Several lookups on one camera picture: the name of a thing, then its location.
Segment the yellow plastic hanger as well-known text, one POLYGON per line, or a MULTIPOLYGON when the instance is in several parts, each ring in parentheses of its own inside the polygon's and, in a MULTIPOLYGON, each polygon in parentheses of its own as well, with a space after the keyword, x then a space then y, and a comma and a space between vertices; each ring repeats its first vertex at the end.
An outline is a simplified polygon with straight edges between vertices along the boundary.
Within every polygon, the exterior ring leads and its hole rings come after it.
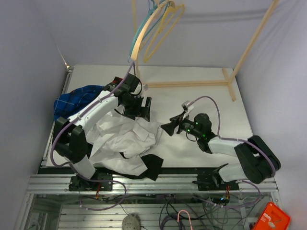
POLYGON ((174 26, 178 23, 185 12, 185 4, 176 4, 173 0, 168 0, 164 12, 158 12, 159 19, 156 20, 152 29, 145 35, 141 47, 147 45, 143 55, 143 62, 146 63, 158 50, 163 41, 167 38, 174 26))

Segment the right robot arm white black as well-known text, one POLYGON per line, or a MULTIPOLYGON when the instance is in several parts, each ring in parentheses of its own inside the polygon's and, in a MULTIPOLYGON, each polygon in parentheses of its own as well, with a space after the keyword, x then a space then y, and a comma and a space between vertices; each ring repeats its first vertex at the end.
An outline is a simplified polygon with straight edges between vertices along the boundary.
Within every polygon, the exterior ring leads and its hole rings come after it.
POLYGON ((224 164, 209 174, 206 184, 218 190, 228 185, 228 182, 249 180, 260 184, 265 179, 274 177, 281 168, 281 162, 260 136, 253 135, 247 140, 224 140, 212 132, 212 123, 207 114, 200 113, 189 120, 184 113, 170 118, 170 122, 161 125, 169 136, 186 132, 195 137, 195 142, 201 151, 208 154, 225 154, 239 160, 237 164, 224 164))

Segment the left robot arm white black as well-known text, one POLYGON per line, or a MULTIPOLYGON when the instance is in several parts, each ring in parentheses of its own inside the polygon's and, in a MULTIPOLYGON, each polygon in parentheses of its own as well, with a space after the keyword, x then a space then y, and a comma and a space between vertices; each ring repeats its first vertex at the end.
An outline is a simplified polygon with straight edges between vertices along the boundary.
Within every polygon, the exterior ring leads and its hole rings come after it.
POLYGON ((96 169, 89 158, 92 145, 86 140, 86 134, 108 112, 120 105, 123 115, 130 119, 141 117, 150 121, 151 97, 134 94, 141 81, 135 75, 126 74, 124 78, 115 77, 104 86, 102 91, 85 108, 69 118, 60 117, 55 122, 51 153, 56 152, 68 160, 79 174, 81 185, 86 190, 97 187, 96 169))

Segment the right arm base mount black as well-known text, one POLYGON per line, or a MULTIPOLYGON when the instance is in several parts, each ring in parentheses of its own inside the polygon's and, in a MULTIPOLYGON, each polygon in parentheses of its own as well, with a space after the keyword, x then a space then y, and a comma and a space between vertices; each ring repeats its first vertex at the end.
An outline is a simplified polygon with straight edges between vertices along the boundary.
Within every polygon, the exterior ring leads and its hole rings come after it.
POLYGON ((192 183, 198 186, 199 191, 223 191, 226 189, 231 191, 238 190, 239 185, 235 181, 225 182, 218 173, 227 165, 228 163, 215 168, 201 168, 201 172, 198 173, 197 179, 192 181, 192 183))

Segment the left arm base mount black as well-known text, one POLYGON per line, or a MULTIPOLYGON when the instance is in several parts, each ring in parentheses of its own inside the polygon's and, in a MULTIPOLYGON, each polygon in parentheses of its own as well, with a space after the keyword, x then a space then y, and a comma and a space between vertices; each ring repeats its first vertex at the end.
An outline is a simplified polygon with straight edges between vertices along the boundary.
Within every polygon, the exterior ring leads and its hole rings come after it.
POLYGON ((111 191, 113 186, 113 176, 106 173, 98 173, 95 180, 103 182, 90 182, 80 176, 72 176, 69 184, 69 191, 111 191))

